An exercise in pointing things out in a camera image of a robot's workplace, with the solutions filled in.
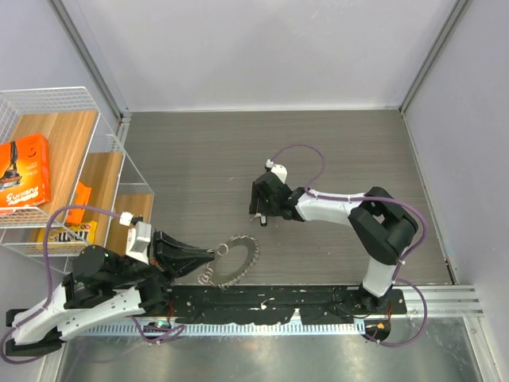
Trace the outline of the metal disc with key rings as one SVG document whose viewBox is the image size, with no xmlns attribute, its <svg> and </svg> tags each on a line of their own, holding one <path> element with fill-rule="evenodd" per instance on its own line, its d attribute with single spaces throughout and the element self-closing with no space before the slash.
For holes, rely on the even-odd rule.
<svg viewBox="0 0 509 382">
<path fill-rule="evenodd" d="M 228 275 L 221 275 L 217 271 L 218 262 L 235 248 L 244 248 L 247 250 L 247 255 L 243 264 L 236 271 Z M 203 271 L 197 277 L 197 281 L 200 285 L 226 290 L 237 284 L 255 265 L 260 255 L 259 242 L 252 235 L 235 235 L 229 240 L 220 243 L 213 250 L 213 254 L 215 258 L 204 266 Z"/>
</svg>

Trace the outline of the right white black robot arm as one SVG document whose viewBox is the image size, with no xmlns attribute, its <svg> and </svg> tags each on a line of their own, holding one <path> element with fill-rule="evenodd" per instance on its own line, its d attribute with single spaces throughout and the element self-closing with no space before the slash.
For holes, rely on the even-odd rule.
<svg viewBox="0 0 509 382">
<path fill-rule="evenodd" d="M 261 225 L 272 216 L 352 228 L 370 257 L 356 302 L 356 308 L 368 314 L 387 306 L 398 261 L 418 233 L 417 221 L 381 187 L 352 196 L 291 189 L 271 171 L 253 181 L 249 213 L 259 217 Z"/>
</svg>

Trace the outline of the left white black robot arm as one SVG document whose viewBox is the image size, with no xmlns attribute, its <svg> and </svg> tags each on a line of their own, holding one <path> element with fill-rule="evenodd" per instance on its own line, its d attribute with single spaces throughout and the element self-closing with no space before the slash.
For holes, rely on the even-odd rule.
<svg viewBox="0 0 509 382">
<path fill-rule="evenodd" d="M 169 310 L 172 282 L 215 257 L 212 248 L 138 228 L 130 229 L 122 255 L 90 245 L 50 299 L 27 310 L 7 312 L 11 337 L 4 353 L 38 358 L 96 325 L 143 314 L 159 317 Z"/>
</svg>

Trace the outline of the silver key with black tag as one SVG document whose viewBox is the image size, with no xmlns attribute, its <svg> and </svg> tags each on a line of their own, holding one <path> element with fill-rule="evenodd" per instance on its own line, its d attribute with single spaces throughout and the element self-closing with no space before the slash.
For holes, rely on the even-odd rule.
<svg viewBox="0 0 509 382">
<path fill-rule="evenodd" d="M 258 220 L 259 221 L 259 224 L 262 226 L 262 227 L 266 227 L 267 226 L 267 217 L 265 215 L 262 215 L 261 213 L 257 212 L 255 213 L 251 218 L 250 218 L 250 222 L 253 222 L 255 220 Z"/>
</svg>

